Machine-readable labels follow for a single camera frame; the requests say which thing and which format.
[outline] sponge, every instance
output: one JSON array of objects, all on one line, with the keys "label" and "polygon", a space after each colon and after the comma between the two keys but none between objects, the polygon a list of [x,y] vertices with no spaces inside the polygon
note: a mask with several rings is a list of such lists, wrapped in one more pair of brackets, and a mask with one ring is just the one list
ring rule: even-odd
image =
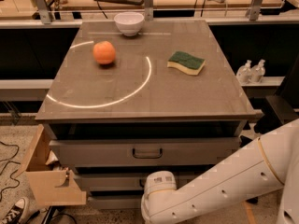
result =
[{"label": "sponge", "polygon": [[177,68],[187,75],[197,76],[205,65],[205,59],[184,51],[176,51],[168,60],[167,67]]}]

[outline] cardboard box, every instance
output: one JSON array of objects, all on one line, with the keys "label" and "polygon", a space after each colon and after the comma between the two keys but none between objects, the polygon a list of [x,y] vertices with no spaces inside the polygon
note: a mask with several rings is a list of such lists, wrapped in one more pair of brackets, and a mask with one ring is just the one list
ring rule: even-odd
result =
[{"label": "cardboard box", "polygon": [[48,159],[50,138],[42,125],[35,136],[15,176],[25,172],[37,204],[41,206],[86,204],[86,192],[74,181],[74,173],[66,170],[52,171],[45,163]]}]

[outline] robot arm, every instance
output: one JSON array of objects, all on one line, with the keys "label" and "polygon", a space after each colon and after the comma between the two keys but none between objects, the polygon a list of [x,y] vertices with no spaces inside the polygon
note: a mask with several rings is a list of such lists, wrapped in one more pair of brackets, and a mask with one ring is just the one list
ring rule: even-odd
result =
[{"label": "robot arm", "polygon": [[147,223],[179,223],[283,187],[287,202],[278,223],[297,224],[299,119],[253,140],[180,189],[170,172],[149,175],[141,211]]}]

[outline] black chair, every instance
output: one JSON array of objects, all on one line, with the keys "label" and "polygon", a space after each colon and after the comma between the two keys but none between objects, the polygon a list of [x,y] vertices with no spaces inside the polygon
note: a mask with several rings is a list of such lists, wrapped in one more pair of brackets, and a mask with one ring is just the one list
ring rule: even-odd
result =
[{"label": "black chair", "polygon": [[295,108],[299,108],[299,55],[274,95],[264,98],[263,116],[254,126],[254,132],[268,133],[298,119]]}]

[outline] white bowl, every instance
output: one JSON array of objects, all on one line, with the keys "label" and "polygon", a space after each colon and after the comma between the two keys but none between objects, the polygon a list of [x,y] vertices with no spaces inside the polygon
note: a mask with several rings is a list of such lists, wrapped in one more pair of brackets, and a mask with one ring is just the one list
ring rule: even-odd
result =
[{"label": "white bowl", "polygon": [[136,35],[144,22],[144,16],[138,12],[122,12],[114,17],[118,29],[126,36]]}]

